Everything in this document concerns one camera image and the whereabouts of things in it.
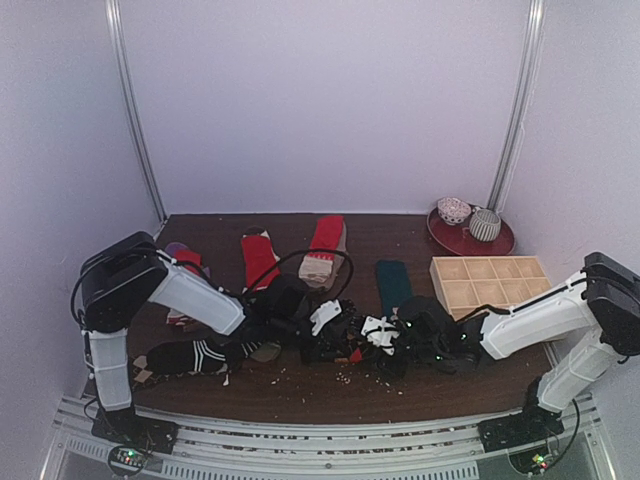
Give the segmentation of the black red yellow argyle sock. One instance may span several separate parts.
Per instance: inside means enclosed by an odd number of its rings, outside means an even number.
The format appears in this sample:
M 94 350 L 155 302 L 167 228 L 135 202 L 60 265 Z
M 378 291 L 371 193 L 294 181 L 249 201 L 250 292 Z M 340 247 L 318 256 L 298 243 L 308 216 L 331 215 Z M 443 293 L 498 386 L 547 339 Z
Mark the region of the black red yellow argyle sock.
M 332 362 L 337 364 L 371 365 L 379 350 L 354 327 L 347 327 L 338 337 Z

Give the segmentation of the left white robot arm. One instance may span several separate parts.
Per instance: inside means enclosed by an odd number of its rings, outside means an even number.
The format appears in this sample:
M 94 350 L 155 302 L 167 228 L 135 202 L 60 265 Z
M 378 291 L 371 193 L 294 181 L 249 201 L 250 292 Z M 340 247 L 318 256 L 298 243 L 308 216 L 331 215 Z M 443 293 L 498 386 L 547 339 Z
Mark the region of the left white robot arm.
M 308 285 L 279 271 L 264 230 L 247 232 L 245 250 L 258 259 L 243 292 L 215 284 L 190 260 L 158 248 L 137 232 L 88 259 L 71 294 L 71 310 L 87 346 L 87 365 L 97 402 L 107 413 L 106 429 L 123 444 L 137 442 L 144 424 L 133 408 L 127 336 L 148 303 L 175 310 L 213 331 L 212 338 L 178 341 L 153 348 L 146 367 L 156 375 L 234 370 L 263 344 L 297 340 L 314 345 L 322 331 L 345 311 L 338 299 L 320 305 Z

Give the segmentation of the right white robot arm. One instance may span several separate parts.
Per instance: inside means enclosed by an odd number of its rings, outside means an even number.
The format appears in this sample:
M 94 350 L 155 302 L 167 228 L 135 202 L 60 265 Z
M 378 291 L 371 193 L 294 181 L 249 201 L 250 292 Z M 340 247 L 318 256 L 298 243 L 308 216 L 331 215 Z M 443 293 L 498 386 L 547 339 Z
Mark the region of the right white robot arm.
M 639 276 L 601 253 L 563 284 L 518 305 L 488 304 L 454 320 L 435 298 L 405 301 L 394 323 L 396 357 L 448 374 L 471 372 L 574 330 L 582 339 L 531 384 L 528 407 L 513 419 L 519 440 L 535 440 L 558 414 L 614 363 L 639 353 Z

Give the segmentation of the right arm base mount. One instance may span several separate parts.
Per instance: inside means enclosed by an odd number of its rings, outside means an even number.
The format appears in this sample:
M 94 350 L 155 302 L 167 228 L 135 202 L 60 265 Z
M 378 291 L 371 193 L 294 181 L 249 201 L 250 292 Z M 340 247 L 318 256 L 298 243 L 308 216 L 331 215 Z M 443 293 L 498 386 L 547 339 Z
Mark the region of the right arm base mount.
M 563 432 L 561 415 L 539 407 L 524 408 L 520 413 L 484 420 L 478 424 L 479 437 L 486 453 L 547 441 Z M 519 473 L 540 475 L 550 466 L 548 455 L 548 448 L 540 447 L 509 455 L 509 461 Z

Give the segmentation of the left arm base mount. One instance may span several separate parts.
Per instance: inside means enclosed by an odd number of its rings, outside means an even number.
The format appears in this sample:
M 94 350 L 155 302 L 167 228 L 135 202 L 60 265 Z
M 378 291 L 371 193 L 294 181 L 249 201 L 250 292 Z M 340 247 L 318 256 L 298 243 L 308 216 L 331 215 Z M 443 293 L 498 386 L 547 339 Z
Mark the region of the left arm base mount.
M 173 452 L 178 436 L 175 422 L 126 416 L 124 421 L 99 411 L 92 419 L 91 434 L 113 443 L 106 464 L 118 477 L 129 478 L 142 473 L 159 461 L 158 454 Z

